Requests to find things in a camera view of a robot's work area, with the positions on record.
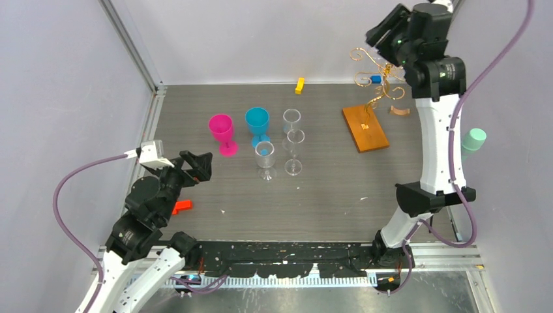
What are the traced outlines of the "pink wine glass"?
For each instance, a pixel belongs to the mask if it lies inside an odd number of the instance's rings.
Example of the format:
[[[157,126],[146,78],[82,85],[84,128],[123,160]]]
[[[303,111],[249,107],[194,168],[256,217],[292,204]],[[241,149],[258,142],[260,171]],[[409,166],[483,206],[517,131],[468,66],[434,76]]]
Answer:
[[[233,120],[227,114],[216,114],[208,122],[209,130],[214,139],[219,143],[219,152],[224,157],[234,156],[238,150],[238,144],[233,140]]]

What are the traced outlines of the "blue wine glass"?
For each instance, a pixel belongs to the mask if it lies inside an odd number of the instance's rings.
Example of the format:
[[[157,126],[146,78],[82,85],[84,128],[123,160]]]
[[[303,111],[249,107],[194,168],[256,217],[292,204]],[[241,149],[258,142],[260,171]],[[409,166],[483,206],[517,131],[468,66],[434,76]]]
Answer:
[[[265,108],[254,107],[245,113],[245,121],[249,132],[253,135],[251,146],[255,148],[260,142],[271,141],[267,135],[270,124],[270,115]]]

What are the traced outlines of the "clear wine glass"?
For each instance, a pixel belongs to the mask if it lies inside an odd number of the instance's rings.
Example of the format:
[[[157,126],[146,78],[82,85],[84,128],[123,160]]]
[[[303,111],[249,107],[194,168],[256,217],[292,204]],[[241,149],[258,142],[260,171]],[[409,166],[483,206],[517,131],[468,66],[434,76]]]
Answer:
[[[299,130],[301,128],[301,112],[296,109],[287,109],[283,115],[283,131],[288,134],[290,131]]]

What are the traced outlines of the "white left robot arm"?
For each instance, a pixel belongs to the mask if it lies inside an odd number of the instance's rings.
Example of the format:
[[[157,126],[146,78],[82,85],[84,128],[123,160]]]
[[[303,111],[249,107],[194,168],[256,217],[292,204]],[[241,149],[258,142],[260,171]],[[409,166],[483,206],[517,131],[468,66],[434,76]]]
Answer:
[[[126,152],[150,174],[135,181],[125,198],[126,212],[113,225],[106,242],[97,282],[89,288],[77,312],[139,312],[161,285],[180,269],[200,261],[195,238],[179,231],[157,259],[133,283],[135,270],[149,255],[170,221],[183,188],[209,181],[212,153],[180,151],[167,159],[153,144]]]

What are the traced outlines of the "red toy block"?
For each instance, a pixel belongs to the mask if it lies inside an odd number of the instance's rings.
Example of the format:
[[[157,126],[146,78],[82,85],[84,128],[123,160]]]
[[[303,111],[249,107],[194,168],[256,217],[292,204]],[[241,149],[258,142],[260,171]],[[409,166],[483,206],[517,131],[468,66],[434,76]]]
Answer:
[[[193,203],[191,200],[178,201],[172,211],[172,215],[178,215],[181,211],[188,211],[193,209]]]

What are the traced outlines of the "small blue cube block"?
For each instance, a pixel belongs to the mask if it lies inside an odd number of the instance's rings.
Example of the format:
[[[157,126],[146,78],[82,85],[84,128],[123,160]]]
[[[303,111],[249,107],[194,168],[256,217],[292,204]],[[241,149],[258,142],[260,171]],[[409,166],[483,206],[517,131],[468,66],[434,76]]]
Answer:
[[[382,77],[380,75],[371,75],[370,81],[371,84],[380,84],[382,82]]]

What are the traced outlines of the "curved wooden block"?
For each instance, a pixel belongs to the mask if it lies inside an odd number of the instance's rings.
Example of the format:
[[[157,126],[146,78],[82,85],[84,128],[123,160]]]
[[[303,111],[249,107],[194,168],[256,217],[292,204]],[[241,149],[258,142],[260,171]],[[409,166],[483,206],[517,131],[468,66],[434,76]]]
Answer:
[[[391,106],[389,110],[390,114],[397,115],[397,116],[409,116],[411,113],[410,109],[400,109],[395,106]]]

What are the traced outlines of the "yellow toy block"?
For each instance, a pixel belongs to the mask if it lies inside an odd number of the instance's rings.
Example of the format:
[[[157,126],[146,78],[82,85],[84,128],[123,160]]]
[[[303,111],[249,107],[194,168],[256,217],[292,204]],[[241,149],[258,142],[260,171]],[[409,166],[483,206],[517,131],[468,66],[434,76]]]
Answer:
[[[303,88],[305,85],[305,79],[303,77],[299,77],[297,80],[297,85],[295,86],[294,92],[296,95],[300,95],[303,92]]]

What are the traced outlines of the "mint green microphone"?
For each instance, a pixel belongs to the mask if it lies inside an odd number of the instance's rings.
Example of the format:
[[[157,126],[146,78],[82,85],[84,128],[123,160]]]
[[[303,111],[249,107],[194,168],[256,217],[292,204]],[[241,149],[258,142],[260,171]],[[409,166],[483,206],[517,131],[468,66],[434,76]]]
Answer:
[[[465,161],[470,155],[480,150],[487,139],[486,132],[481,128],[469,130],[461,142],[461,160]]]

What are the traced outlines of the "aluminium frame rail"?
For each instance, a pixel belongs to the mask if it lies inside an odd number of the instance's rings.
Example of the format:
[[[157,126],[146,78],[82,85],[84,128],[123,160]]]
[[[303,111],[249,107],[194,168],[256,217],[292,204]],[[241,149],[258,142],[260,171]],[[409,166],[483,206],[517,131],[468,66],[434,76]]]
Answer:
[[[160,90],[165,91],[166,86],[155,67],[125,1],[101,0],[99,3],[148,88],[154,93]]]

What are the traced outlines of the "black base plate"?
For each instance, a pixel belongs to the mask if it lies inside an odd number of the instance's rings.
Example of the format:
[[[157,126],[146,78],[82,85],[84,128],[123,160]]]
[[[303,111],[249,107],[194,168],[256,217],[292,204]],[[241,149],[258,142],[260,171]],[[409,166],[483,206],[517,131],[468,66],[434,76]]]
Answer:
[[[360,277],[380,266],[370,245],[339,242],[201,241],[186,257],[184,270],[210,277]]]

